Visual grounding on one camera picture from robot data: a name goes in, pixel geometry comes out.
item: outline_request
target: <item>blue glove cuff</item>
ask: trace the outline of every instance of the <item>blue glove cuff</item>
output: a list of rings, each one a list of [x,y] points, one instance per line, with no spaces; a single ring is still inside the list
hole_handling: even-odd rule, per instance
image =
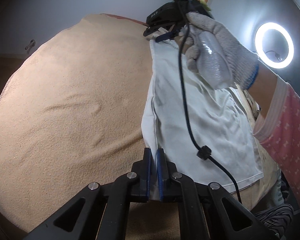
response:
[[[255,82],[257,76],[258,76],[258,73],[259,73],[259,63],[256,65],[256,69],[255,69],[255,72],[248,78],[247,80],[247,88],[245,88],[246,90],[248,90],[252,84]]]

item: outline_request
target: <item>cable clip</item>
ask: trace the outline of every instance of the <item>cable clip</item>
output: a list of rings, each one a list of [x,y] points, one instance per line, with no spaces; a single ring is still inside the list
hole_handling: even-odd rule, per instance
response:
[[[197,156],[203,160],[207,160],[210,155],[211,155],[211,149],[206,145],[201,147],[201,149],[197,153]]]

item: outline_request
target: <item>colorful fabric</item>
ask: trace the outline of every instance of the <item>colorful fabric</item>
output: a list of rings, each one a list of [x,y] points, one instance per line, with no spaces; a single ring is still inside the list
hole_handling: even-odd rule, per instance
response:
[[[259,115],[254,136],[279,164],[300,206],[300,97],[278,77],[265,119]]]

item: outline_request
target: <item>gray glove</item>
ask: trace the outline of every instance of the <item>gray glove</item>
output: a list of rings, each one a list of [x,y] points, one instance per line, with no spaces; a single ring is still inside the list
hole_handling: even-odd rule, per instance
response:
[[[210,17],[190,12],[187,18],[197,28],[211,32],[215,36],[232,71],[233,81],[243,90],[248,89],[258,74],[258,55],[246,49],[221,23]],[[196,64],[199,49],[193,43],[193,39],[187,39],[186,43],[189,45],[186,51],[187,66],[190,70],[198,72],[200,68],[204,68]]]

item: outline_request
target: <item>white cloth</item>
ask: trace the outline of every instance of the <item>white cloth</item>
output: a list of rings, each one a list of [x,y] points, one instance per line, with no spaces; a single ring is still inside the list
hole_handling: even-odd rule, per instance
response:
[[[235,188],[228,176],[210,160],[196,156],[186,126],[178,72],[178,46],[174,41],[150,41],[153,76],[142,118],[144,141],[156,152],[163,148],[179,172],[195,182],[216,181],[229,192]],[[235,89],[213,90],[198,74],[186,68],[183,72],[192,131],[200,146],[207,145],[212,156],[236,179],[239,189],[263,177],[262,164],[252,129]],[[152,198],[157,198],[155,187]]]

